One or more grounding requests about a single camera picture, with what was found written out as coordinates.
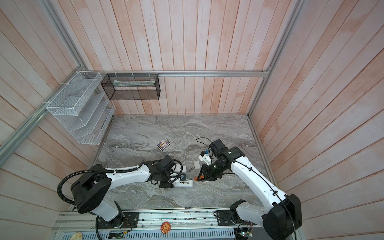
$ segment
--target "wire mesh basket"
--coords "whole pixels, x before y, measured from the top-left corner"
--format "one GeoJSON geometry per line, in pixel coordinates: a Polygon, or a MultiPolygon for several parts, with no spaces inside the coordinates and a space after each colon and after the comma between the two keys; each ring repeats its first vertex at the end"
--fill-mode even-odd
{"type": "Polygon", "coordinates": [[[48,111],[53,115],[79,115],[101,80],[98,72],[78,72],[48,105],[48,111]]]}
{"type": "Polygon", "coordinates": [[[109,73],[101,82],[110,100],[158,100],[157,74],[109,73]]]}
{"type": "Polygon", "coordinates": [[[115,111],[105,93],[96,94],[100,73],[79,72],[47,109],[80,144],[100,144],[115,111]]]}

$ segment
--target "round orange badge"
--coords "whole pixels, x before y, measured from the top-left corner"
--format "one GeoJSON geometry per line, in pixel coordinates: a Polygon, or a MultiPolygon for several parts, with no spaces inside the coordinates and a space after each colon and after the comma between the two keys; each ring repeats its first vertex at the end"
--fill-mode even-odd
{"type": "Polygon", "coordinates": [[[162,233],[168,233],[170,231],[170,223],[169,222],[163,222],[163,224],[161,224],[160,230],[162,233]]]}

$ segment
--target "gray marble surface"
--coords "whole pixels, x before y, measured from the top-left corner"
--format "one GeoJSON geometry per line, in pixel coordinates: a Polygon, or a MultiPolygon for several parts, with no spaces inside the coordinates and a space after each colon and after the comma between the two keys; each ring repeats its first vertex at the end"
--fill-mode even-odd
{"type": "MultiPolygon", "coordinates": [[[[169,155],[190,169],[201,151],[206,150],[195,141],[198,137],[221,139],[228,148],[239,147],[267,176],[247,117],[240,114],[116,117],[97,163],[111,168],[129,167],[142,160],[153,161],[169,155]],[[156,144],[164,138],[171,145],[161,152],[156,144]]],[[[187,178],[196,177],[199,171],[187,171],[187,178]]],[[[133,183],[109,191],[107,198],[117,201],[122,209],[229,207],[239,199],[262,205],[238,176],[230,174],[213,182],[194,182],[193,188],[160,189],[150,182],[133,183]]]]}

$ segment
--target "robotic arm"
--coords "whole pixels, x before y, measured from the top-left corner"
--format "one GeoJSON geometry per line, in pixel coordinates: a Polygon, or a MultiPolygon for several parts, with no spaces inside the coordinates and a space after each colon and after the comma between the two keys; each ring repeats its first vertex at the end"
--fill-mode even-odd
{"type": "MultiPolygon", "coordinates": [[[[212,142],[209,148],[217,160],[210,164],[210,159],[205,159],[206,163],[202,165],[195,180],[214,181],[220,179],[225,170],[231,170],[250,187],[264,205],[259,207],[244,200],[237,201],[230,207],[236,222],[250,221],[264,226],[273,240],[285,239],[302,225],[300,200],[294,194],[288,196],[274,186],[239,148],[228,149],[220,139],[212,142]]],[[[133,182],[149,181],[156,181],[155,184],[160,182],[160,188],[174,187],[174,184],[192,186],[193,180],[180,181],[183,168],[181,162],[169,156],[119,169],[105,169],[97,164],[89,170],[65,177],[58,185],[58,195],[62,200],[76,205],[79,213],[91,212],[102,217],[111,226],[118,227],[124,221],[124,214],[116,202],[111,203],[104,199],[108,190],[133,182]],[[61,187],[69,178],[79,174],[83,176],[71,186],[74,197],[72,201],[62,194],[61,187]]]]}

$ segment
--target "wood panel wall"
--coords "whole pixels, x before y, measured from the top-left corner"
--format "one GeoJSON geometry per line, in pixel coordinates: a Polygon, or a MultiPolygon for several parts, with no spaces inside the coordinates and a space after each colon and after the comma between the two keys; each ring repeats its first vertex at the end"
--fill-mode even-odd
{"type": "MultiPolygon", "coordinates": [[[[52,0],[90,70],[263,70],[297,0],[52,0]]],[[[254,77],[160,78],[117,114],[247,113],[254,77]]]]}
{"type": "Polygon", "coordinates": [[[308,239],[384,238],[384,1],[308,1],[252,116],[308,239]]]}
{"type": "MultiPolygon", "coordinates": [[[[38,0],[0,1],[0,145],[77,66],[38,0]]],[[[0,169],[2,238],[45,239],[69,207],[57,184],[86,169],[94,149],[48,115],[0,169]]]]}

